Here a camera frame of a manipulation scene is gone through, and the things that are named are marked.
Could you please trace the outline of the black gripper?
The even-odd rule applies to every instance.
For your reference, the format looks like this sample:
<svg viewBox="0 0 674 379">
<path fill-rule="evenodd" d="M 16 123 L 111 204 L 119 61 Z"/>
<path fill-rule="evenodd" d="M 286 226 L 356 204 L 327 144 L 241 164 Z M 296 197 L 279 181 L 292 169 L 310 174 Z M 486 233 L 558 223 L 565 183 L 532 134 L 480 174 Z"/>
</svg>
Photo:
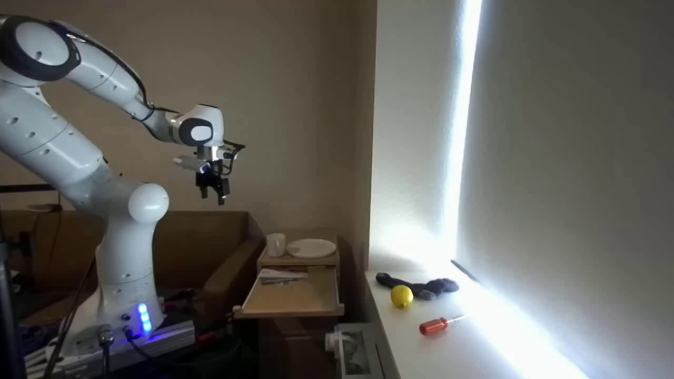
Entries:
<svg viewBox="0 0 674 379">
<path fill-rule="evenodd" d="M 209 198 L 209 189 L 216 191 L 216 202 L 225 204 L 227 202 L 227 177 L 224 174 L 224 164 L 221 162 L 207 162 L 198 169 L 196 174 L 196 186 L 201 191 L 201 198 Z"/>
</svg>

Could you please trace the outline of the robot base with blue lights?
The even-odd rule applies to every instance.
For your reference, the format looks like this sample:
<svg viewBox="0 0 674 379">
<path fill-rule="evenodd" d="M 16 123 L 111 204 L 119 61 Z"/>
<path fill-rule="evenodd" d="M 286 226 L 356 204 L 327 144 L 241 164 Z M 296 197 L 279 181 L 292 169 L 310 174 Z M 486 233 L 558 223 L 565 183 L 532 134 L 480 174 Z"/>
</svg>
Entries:
<svg viewBox="0 0 674 379">
<path fill-rule="evenodd" d="M 111 321 L 86 327 L 73 312 L 56 336 L 26 354 L 28 379 L 90 379 L 144 361 L 158 361 L 196 343 L 192 321 L 169 323 L 158 307 L 130 303 Z"/>
</svg>

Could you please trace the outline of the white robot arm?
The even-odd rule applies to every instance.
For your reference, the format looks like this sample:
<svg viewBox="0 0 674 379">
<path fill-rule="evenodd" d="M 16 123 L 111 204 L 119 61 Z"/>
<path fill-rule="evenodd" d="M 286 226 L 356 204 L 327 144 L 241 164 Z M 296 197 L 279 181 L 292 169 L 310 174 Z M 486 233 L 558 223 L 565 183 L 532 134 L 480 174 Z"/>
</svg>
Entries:
<svg viewBox="0 0 674 379">
<path fill-rule="evenodd" d="M 152 240 L 169 212 L 155 183 L 113 176 L 102 149 L 43 98 L 69 80 L 141 123 L 152 137 L 193 149 L 185 160 L 205 195 L 227 195 L 233 149 L 224 115 L 196 106 L 185 115 L 145 99 L 138 77 L 88 36 L 49 20 L 6 16 L 0 21 L 0 147 L 56 188 L 77 212 L 106 222 L 97 249 L 98 290 L 76 312 L 73 327 L 130 327 L 150 333 L 163 323 L 154 287 Z"/>
</svg>

